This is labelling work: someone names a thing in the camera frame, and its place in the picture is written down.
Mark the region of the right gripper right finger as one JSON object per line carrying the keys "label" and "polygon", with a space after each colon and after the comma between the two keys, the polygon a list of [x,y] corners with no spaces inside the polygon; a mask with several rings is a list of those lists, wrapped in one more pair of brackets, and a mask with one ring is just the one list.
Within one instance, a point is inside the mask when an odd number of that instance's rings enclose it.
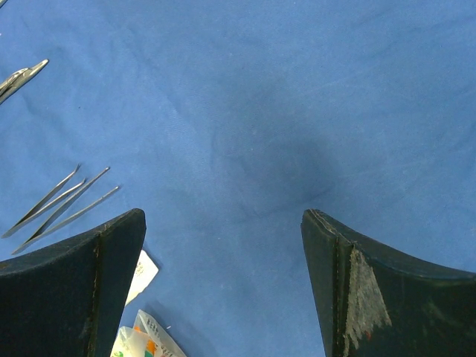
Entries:
{"label": "right gripper right finger", "polygon": [[475,274],[309,209],[303,248],[327,356],[473,356]]}

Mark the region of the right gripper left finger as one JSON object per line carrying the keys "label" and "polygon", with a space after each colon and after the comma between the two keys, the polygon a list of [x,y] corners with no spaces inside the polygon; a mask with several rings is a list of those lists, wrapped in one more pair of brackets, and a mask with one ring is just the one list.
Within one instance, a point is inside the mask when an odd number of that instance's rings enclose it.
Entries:
{"label": "right gripper left finger", "polygon": [[1,355],[109,356],[145,233],[135,208],[1,262]]}

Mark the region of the white packet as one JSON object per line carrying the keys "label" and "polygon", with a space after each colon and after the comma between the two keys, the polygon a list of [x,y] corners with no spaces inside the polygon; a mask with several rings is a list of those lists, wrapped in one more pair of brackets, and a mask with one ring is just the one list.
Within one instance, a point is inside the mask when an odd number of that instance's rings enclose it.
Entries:
{"label": "white packet", "polygon": [[153,281],[158,272],[159,267],[157,267],[157,265],[152,261],[145,250],[141,250],[125,305],[128,305],[139,296],[139,294],[142,293]]}

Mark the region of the green suture packet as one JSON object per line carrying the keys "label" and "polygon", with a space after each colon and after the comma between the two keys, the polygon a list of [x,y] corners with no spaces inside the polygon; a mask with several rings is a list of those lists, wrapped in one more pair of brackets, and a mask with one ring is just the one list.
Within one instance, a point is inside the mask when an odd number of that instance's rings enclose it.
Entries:
{"label": "green suture packet", "polygon": [[139,309],[133,327],[120,327],[111,357],[186,357],[153,316]]}

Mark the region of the steel ring-handle scissors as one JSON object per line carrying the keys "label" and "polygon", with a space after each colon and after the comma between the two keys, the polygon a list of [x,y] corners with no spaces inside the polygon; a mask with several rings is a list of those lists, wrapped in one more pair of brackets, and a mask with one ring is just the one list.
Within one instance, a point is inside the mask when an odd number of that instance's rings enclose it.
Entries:
{"label": "steel ring-handle scissors", "polygon": [[15,94],[21,87],[32,80],[47,64],[49,59],[44,59],[30,68],[21,68],[13,72],[1,83],[0,104]]}

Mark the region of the blue surgical drape cloth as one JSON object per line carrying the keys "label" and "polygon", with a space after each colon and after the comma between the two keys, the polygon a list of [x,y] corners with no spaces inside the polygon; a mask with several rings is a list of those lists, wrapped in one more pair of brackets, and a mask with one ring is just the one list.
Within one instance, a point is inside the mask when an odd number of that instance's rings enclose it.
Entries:
{"label": "blue surgical drape cloth", "polygon": [[9,1],[1,229],[97,182],[41,248],[131,208],[143,309],[189,356],[322,356],[300,236],[314,208],[475,269],[473,1]]}

